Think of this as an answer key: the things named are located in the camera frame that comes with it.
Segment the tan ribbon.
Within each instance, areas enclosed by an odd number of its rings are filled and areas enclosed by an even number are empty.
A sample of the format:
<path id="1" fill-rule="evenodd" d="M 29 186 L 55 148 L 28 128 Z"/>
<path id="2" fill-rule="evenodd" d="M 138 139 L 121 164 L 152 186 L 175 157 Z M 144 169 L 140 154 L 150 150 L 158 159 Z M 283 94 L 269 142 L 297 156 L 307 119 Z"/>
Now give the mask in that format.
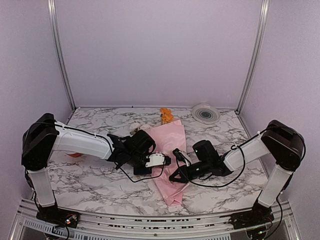
<path id="1" fill-rule="evenodd" d="M 176 165 L 177 165 L 177 169 L 176 169 L 176 175 L 180 175 L 181 177 L 184 176 L 187 179 L 189 179 L 188 176 L 188 167 L 184 161 L 178 161 L 176 159 Z M 189 186 L 189 182 L 188 183 L 179 183 L 181 185 L 181 190 L 185 190 L 188 186 Z"/>

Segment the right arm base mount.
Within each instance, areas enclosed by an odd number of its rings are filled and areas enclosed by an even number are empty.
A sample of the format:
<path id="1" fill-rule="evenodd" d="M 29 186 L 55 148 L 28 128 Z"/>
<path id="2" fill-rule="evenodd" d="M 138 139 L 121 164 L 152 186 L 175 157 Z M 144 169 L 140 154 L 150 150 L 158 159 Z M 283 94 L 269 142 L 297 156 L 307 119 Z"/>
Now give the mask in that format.
<path id="1" fill-rule="evenodd" d="M 231 214 L 228 223 L 237 230 L 272 222 L 274 219 L 272 208 L 265 207 L 256 200 L 251 210 Z"/>

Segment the white rose fake flower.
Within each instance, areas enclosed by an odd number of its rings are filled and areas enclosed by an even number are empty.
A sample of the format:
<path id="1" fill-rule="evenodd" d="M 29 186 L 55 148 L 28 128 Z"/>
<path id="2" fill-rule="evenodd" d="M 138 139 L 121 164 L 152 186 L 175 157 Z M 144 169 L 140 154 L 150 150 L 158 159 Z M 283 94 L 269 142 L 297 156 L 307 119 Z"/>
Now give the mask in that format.
<path id="1" fill-rule="evenodd" d="M 131 134 L 134 134 L 134 133 L 138 132 L 139 130 L 148 130 L 150 128 L 151 128 L 151 126 L 147 123 L 133 122 L 130 125 L 129 130 L 130 130 Z"/>

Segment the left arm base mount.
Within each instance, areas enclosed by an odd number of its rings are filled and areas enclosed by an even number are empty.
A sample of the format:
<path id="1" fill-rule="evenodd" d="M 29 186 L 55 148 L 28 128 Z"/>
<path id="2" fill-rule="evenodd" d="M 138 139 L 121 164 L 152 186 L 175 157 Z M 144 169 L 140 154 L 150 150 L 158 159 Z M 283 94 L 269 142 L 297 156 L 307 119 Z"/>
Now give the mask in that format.
<path id="1" fill-rule="evenodd" d="M 61 209 L 55 203 L 48 207 L 42 207 L 39 205 L 36 218 L 52 224 L 76 228 L 79 223 L 80 214 L 76 211 Z"/>

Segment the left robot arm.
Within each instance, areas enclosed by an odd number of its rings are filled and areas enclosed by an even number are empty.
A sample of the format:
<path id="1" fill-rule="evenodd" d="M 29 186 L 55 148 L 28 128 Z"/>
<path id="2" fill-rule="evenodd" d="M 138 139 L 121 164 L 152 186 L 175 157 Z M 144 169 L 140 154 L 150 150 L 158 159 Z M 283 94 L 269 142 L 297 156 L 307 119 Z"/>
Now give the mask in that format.
<path id="1" fill-rule="evenodd" d="M 45 113 L 22 137 L 21 164 L 29 176 L 44 215 L 53 223 L 63 219 L 51 187 L 48 160 L 54 151 L 83 154 L 114 162 L 119 169 L 124 164 L 134 167 L 137 174 L 149 174 L 150 168 L 164 163 L 164 156 L 155 153 L 155 141 L 143 130 L 133 136 L 102 136 L 67 126 Z"/>

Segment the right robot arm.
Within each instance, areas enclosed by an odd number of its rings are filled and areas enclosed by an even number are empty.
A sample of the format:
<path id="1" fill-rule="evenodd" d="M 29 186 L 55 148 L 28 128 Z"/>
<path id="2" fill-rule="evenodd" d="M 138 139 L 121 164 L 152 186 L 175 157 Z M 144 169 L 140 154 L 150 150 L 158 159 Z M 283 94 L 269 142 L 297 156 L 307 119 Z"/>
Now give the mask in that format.
<path id="1" fill-rule="evenodd" d="M 240 145 L 234 145 L 223 155 L 218 154 L 209 140 L 201 140 L 193 145 L 198 159 L 190 165 L 178 164 L 169 176 L 171 182 L 193 183 L 206 174 L 225 177 L 236 170 L 244 171 L 247 164 L 260 160 L 273 160 L 273 169 L 254 208 L 248 212 L 247 219 L 258 224 L 267 216 L 280 193 L 286 189 L 294 172 L 306 155 L 306 143 L 303 136 L 293 128 L 274 119 L 265 129 Z"/>

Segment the orange fake flower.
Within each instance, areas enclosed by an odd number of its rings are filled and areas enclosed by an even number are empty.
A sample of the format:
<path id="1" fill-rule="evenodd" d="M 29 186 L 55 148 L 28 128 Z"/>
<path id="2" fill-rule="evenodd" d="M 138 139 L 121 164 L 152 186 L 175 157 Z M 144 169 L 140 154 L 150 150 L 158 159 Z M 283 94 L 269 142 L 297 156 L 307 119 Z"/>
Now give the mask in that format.
<path id="1" fill-rule="evenodd" d="M 174 121 L 174 116 L 172 115 L 172 111 L 168 108 L 161 108 L 160 109 L 160 117 L 161 117 L 161 124 L 168 124 Z"/>

